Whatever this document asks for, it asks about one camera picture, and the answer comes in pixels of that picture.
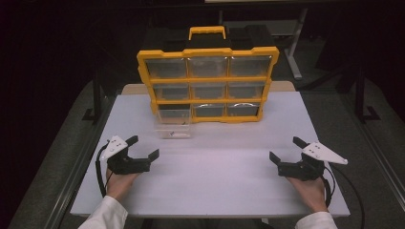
wrist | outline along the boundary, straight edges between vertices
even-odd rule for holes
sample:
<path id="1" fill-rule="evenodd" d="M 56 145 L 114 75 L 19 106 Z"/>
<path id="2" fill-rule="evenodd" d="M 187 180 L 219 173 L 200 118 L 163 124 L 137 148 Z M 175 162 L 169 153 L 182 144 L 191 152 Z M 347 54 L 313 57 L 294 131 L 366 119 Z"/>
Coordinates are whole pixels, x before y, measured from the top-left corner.
<path id="1" fill-rule="evenodd" d="M 310 210 L 312 211 L 312 213 L 329 211 L 326 204 L 313 205 L 310 207 Z"/>

plastic storage box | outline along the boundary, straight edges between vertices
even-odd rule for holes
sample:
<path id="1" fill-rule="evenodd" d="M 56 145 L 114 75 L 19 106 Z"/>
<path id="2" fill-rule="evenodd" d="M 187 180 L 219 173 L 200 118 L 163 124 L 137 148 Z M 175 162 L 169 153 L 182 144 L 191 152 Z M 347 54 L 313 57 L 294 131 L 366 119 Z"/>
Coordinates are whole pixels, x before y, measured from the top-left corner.
<path id="1" fill-rule="evenodd" d="M 189 138 L 190 118 L 189 105 L 162 105 L 156 115 L 155 131 L 160 138 Z"/>
<path id="2" fill-rule="evenodd" d="M 230 98 L 260 98 L 265 82 L 229 82 L 228 97 Z"/>
<path id="3" fill-rule="evenodd" d="M 271 56 L 232 56 L 230 58 L 230 76 L 267 75 Z"/>
<path id="4" fill-rule="evenodd" d="M 226 77 L 226 56 L 195 56 L 187 58 L 190 77 Z"/>
<path id="5" fill-rule="evenodd" d="M 193 104 L 193 115 L 195 117 L 222 117 L 225 105 L 223 103 Z"/>
<path id="6" fill-rule="evenodd" d="M 225 98 L 226 84 L 221 83 L 191 83 L 191 96 L 195 99 Z"/>
<path id="7" fill-rule="evenodd" d="M 230 116 L 255 116 L 259 112 L 260 103 L 230 103 L 227 113 Z"/>
<path id="8" fill-rule="evenodd" d="M 157 99 L 185 100 L 189 98 L 187 83 L 155 84 L 153 88 Z"/>
<path id="9" fill-rule="evenodd" d="M 184 58 L 174 59 L 147 59 L 151 78 L 185 78 L 186 68 Z"/>

yellow organizer case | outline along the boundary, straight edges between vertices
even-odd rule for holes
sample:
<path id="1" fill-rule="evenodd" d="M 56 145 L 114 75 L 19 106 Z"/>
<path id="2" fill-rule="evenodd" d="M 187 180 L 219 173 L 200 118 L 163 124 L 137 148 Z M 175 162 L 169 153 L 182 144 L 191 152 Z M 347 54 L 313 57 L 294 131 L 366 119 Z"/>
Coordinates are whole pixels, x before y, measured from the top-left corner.
<path id="1" fill-rule="evenodd" d="M 226 39 L 224 27 L 219 26 L 191 28 L 188 40 L 196 34 L 214 33 Z M 185 47 L 178 52 L 141 50 L 137 59 L 153 114 L 188 107 L 193 123 L 239 123 L 261 120 L 278 56 L 275 46 L 249 50 L 230 46 Z"/>

white sleeve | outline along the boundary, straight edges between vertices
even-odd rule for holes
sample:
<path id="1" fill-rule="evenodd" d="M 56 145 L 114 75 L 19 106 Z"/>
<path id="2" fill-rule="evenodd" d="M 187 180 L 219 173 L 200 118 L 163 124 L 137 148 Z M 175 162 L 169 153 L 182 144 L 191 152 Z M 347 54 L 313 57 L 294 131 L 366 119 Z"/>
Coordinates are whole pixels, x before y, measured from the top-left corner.
<path id="1" fill-rule="evenodd" d="M 128 212 L 114 198 L 105 196 L 96 210 L 86 219 L 79 229 L 86 228 L 123 228 Z"/>
<path id="2" fill-rule="evenodd" d="M 331 214 L 318 212 L 300 219 L 295 229 L 337 229 Z"/>

white table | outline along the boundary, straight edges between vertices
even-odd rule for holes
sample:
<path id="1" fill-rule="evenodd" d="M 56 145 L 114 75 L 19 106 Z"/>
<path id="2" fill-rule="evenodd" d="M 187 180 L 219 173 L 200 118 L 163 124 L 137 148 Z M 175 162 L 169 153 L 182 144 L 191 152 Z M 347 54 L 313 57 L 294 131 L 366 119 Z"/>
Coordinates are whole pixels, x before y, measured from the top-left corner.
<path id="1" fill-rule="evenodd" d="M 268 159 L 272 151 L 285 162 L 301 158 L 294 136 L 317 140 L 299 93 L 270 93 L 260 122 L 192 124 L 188 139 L 160 139 L 147 94 L 119 95 L 71 209 L 88 216 L 101 202 L 96 153 L 107 139 L 133 135 L 131 157 L 160 149 L 151 172 L 142 174 L 125 199 L 129 215 L 140 218 L 279 218 L 309 213 L 300 197 Z M 102 161 L 102 171 L 106 162 Z M 350 214 L 338 187 L 331 200 L 335 217 Z"/>

